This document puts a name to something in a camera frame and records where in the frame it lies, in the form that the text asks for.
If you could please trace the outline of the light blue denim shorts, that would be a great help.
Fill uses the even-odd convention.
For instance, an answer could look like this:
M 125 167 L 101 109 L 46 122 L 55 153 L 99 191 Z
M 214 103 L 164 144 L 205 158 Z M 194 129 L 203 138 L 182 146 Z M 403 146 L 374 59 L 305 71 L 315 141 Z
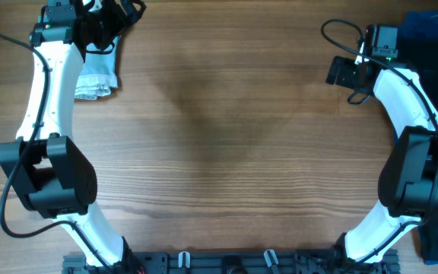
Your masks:
M 85 62 L 75 88 L 75 98 L 96 100 L 111 95 L 118 88 L 116 75 L 117 46 L 121 36 L 114 38 L 114 48 L 105 55 L 86 54 Z

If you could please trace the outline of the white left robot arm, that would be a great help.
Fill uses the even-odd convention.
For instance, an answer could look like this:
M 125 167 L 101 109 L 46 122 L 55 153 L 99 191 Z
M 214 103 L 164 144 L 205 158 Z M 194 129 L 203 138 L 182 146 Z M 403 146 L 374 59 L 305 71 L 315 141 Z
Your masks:
M 73 104 L 89 45 L 112 52 L 137 23 L 142 0 L 49 1 L 26 48 L 33 53 L 30 99 L 13 142 L 0 144 L 0 165 L 22 206 L 63 227 L 84 252 L 90 273 L 142 273 L 144 267 L 97 204 L 97 175 L 72 139 Z

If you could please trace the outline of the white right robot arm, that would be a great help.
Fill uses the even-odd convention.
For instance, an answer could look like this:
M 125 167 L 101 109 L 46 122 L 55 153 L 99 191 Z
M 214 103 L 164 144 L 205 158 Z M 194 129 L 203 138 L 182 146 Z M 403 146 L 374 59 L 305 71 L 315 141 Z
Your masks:
M 379 175 L 375 206 L 340 236 L 328 260 L 331 269 L 353 272 L 378 264 L 413 228 L 420 229 L 424 259 L 438 261 L 438 112 L 419 75 L 336 56 L 326 81 L 374 95 L 397 138 Z

